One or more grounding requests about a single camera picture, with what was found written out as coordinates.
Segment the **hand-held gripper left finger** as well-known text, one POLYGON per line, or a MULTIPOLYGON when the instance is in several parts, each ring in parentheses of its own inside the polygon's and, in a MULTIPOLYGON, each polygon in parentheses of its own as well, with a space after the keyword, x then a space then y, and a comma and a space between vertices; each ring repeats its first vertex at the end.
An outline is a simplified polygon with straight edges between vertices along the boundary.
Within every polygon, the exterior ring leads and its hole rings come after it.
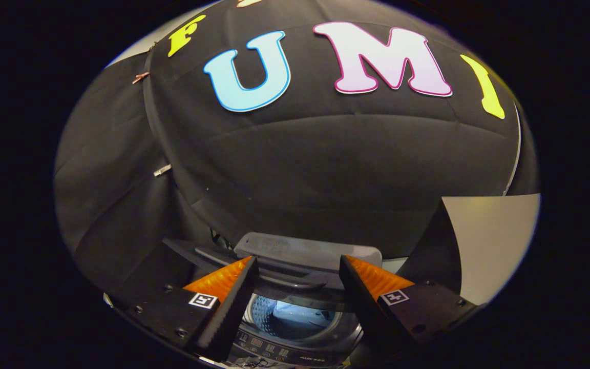
POLYGON ((254 255, 181 288, 113 310, 142 333, 193 359, 225 361, 259 278, 254 255))

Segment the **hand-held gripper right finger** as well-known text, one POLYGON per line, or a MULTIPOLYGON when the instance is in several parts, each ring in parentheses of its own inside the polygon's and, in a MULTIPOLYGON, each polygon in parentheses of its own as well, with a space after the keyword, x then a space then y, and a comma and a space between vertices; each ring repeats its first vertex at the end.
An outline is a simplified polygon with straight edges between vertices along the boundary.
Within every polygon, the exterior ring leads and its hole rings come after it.
POLYGON ((351 255, 340 257, 338 275, 376 355, 404 355, 429 345, 480 311, 440 283, 415 283, 351 255))

